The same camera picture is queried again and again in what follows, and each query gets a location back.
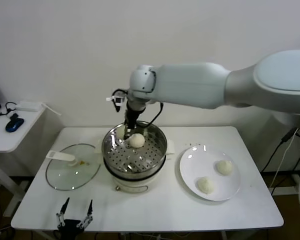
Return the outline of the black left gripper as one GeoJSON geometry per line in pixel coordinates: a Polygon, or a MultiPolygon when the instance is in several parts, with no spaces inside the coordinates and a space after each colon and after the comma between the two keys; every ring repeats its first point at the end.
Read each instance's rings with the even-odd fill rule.
{"type": "Polygon", "coordinates": [[[56,214],[57,228],[61,233],[81,233],[81,228],[86,228],[93,221],[93,200],[90,200],[87,215],[82,221],[76,219],[64,219],[64,214],[69,201],[70,198],[68,197],[65,203],[62,205],[60,212],[56,214]]]}

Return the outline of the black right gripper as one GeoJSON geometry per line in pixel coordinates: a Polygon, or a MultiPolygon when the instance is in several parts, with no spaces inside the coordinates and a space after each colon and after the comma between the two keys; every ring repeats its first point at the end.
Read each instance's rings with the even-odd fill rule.
{"type": "Polygon", "coordinates": [[[146,104],[139,101],[128,100],[124,115],[123,139],[131,136],[131,129],[134,129],[139,116],[145,111],[146,104]]]}

